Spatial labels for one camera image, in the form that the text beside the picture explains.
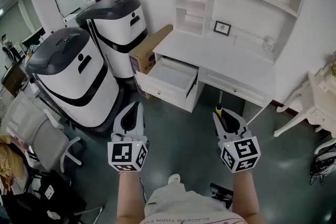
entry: black robot lid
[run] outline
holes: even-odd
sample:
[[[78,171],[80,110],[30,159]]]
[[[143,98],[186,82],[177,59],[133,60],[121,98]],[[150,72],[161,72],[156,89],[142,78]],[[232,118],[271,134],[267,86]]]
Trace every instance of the black robot lid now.
[[[90,34],[68,27],[51,34],[37,48],[26,65],[28,73],[54,75],[66,69],[90,39]]]
[[[139,0],[101,0],[76,16],[78,25],[87,19],[118,20],[123,18],[141,5]]]

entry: white label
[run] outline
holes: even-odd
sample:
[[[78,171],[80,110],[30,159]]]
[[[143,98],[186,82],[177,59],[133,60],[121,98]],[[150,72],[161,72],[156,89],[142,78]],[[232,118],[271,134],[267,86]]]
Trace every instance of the white label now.
[[[46,192],[44,193],[44,195],[47,197],[48,200],[50,200],[51,197],[53,196],[53,194],[54,194],[54,189],[53,189],[53,187],[50,185],[50,186],[47,188],[47,190],[46,190]]]

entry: white shoe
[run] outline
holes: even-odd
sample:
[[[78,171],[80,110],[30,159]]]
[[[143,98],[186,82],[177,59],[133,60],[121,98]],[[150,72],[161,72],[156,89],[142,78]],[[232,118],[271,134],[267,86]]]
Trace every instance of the white shoe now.
[[[179,174],[173,174],[171,175],[169,178],[168,178],[168,185],[170,183],[173,183],[173,182],[176,182],[176,183],[180,183],[181,182],[181,177]]]

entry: brown fabric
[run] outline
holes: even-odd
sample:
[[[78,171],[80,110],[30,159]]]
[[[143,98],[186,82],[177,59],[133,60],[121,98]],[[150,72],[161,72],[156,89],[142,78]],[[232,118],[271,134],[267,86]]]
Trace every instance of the brown fabric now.
[[[0,136],[0,175],[6,179],[8,185],[14,178],[24,178],[24,163],[22,158],[13,152],[7,144],[10,144],[9,136]]]

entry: floor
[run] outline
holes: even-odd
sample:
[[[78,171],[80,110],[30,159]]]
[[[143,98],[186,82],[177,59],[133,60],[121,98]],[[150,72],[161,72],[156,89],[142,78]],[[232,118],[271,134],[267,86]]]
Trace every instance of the floor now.
[[[187,190],[211,195],[210,183],[232,189],[232,175],[222,164],[215,149],[212,112],[219,90],[206,86],[190,114],[155,97],[147,100],[139,94],[132,101],[141,101],[145,111],[145,134],[151,141],[149,154],[141,173],[147,198],[166,185],[172,173],[180,173]],[[228,93],[223,94],[223,106],[245,118],[256,113],[257,107]],[[301,123],[278,138],[274,130],[283,126],[291,116],[278,114],[269,106],[249,126],[258,137],[261,158],[253,170],[261,214],[268,224],[336,223],[336,173],[327,177],[324,186],[310,181],[313,150],[321,142],[308,124]],[[76,145],[75,154],[83,167],[66,162],[66,171],[74,189],[88,202],[88,207],[105,205],[99,224],[116,221],[118,173],[107,162],[107,140],[91,137],[66,128],[73,137],[80,135],[84,142]],[[82,217],[92,223],[95,214]]]

